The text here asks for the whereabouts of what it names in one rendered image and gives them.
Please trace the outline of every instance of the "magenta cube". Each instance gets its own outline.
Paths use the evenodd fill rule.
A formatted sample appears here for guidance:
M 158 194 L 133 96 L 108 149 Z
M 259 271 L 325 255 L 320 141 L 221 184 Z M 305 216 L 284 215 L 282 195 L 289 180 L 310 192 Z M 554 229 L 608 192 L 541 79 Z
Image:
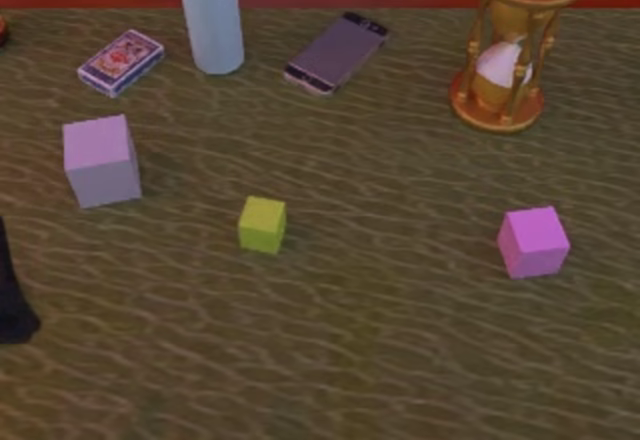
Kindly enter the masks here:
M 516 279 L 558 273 L 571 245 L 555 208 L 542 207 L 505 214 L 498 247 Z
M 81 208 L 142 196 L 136 152 L 124 115 L 62 129 L 64 170 Z

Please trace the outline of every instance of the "hourglass base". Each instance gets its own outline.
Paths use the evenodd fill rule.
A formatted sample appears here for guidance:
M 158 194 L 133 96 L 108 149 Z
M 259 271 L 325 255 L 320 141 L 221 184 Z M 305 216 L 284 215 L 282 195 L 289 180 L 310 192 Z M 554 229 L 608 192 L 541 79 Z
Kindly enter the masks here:
M 456 114 L 466 123 L 485 131 L 496 133 L 516 133 L 535 123 L 544 105 L 542 92 L 538 89 L 533 95 L 525 95 L 515 109 L 510 122 L 504 122 L 499 113 L 481 107 L 473 92 L 465 100 L 458 99 L 462 73 L 456 75 L 449 88 L 449 100 Z

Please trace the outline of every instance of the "white cylinder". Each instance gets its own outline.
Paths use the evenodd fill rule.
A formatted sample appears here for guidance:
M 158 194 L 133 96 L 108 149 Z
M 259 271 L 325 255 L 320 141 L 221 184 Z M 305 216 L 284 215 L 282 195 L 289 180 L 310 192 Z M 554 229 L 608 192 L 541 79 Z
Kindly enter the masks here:
M 182 0 L 196 66 L 210 75 L 224 75 L 244 62 L 238 0 Z

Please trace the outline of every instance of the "cube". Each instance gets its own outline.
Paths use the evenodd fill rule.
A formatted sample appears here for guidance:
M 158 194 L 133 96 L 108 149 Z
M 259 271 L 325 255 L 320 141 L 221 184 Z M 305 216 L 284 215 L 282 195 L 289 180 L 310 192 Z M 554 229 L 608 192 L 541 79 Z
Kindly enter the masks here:
M 553 207 L 508 212 L 498 247 L 513 279 L 552 275 L 562 268 L 571 248 Z
M 278 253 L 286 222 L 284 202 L 248 197 L 238 222 L 240 246 L 256 252 Z
M 142 196 L 138 161 L 124 115 L 63 127 L 64 171 L 81 208 Z

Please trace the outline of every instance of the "lime green cube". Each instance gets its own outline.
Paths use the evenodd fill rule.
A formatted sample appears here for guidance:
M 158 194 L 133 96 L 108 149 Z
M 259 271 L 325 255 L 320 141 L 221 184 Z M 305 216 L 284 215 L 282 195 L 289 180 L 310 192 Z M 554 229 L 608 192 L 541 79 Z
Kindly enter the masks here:
M 276 254 L 287 224 L 284 202 L 248 197 L 238 222 L 240 246 L 256 252 Z

